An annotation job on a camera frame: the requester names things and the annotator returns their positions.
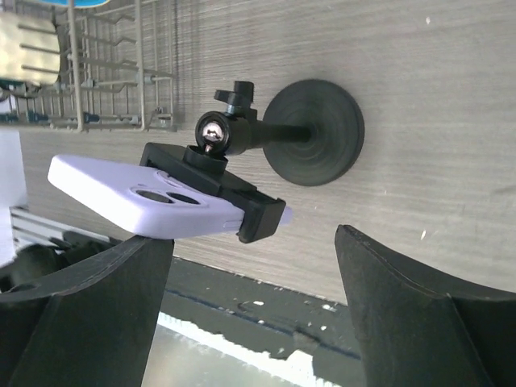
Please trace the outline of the black round-base phone holder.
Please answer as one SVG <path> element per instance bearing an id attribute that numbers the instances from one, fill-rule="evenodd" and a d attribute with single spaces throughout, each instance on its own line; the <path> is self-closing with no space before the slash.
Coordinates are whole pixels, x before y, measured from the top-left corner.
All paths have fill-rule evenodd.
<path id="1" fill-rule="evenodd" d="M 260 148 L 284 180 L 301 186 L 325 185 L 343 176 L 364 144 L 364 116 L 356 100 L 330 81 L 307 79 L 282 89 L 263 118 L 252 108 L 254 85 L 235 81 L 214 99 L 224 111 L 208 111 L 187 147 L 147 143 L 140 165 L 166 172 L 187 186 L 221 198 L 243 211 L 239 241 L 253 243 L 273 235 L 286 203 L 260 192 L 226 170 L 227 158 Z"/>

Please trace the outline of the blue plate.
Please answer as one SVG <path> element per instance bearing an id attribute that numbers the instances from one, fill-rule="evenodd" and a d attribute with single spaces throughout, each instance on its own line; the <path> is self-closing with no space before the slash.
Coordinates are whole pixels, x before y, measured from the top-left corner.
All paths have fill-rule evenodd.
<path id="1" fill-rule="evenodd" d="M 104 6 L 110 0 L 40 0 L 45 5 L 67 7 L 72 4 L 79 9 L 88 9 Z"/>

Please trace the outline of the purple-cased phone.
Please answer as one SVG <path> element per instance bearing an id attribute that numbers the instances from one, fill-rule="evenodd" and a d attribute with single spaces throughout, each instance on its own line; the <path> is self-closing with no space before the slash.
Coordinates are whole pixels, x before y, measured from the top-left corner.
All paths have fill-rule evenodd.
<path id="1" fill-rule="evenodd" d="M 244 211 L 159 169 L 84 156 L 52 158 L 48 181 L 117 227 L 153 239 L 237 232 Z"/>

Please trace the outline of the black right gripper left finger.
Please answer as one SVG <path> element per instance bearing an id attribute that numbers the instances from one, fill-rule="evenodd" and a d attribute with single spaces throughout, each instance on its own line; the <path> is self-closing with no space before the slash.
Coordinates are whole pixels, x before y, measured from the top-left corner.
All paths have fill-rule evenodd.
<path id="1" fill-rule="evenodd" d="M 69 258 L 36 247 L 2 266 L 2 385 L 140 385 L 173 250 L 134 236 Z"/>

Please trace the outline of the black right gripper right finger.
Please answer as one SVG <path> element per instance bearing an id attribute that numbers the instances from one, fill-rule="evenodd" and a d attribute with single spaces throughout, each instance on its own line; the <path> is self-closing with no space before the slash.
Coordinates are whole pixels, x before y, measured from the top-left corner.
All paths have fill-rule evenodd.
<path id="1" fill-rule="evenodd" d="M 512 386 L 515 295 L 396 252 L 349 225 L 340 276 L 369 386 Z"/>

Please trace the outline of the cream ribbed cup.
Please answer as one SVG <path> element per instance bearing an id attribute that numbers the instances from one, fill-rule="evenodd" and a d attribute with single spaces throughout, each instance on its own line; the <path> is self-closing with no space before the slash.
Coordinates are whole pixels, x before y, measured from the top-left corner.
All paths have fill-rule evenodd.
<path id="1" fill-rule="evenodd" d="M 2 79 L 51 85 L 60 67 L 60 41 L 52 21 L 1 13 Z"/>

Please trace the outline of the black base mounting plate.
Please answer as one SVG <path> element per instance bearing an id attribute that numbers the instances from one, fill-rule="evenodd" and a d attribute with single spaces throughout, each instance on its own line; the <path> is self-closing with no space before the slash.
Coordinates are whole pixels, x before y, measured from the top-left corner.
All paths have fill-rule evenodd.
<path id="1" fill-rule="evenodd" d="M 345 305 L 181 258 L 172 259 L 162 311 L 250 347 L 259 344 L 238 330 L 263 327 L 360 358 Z"/>

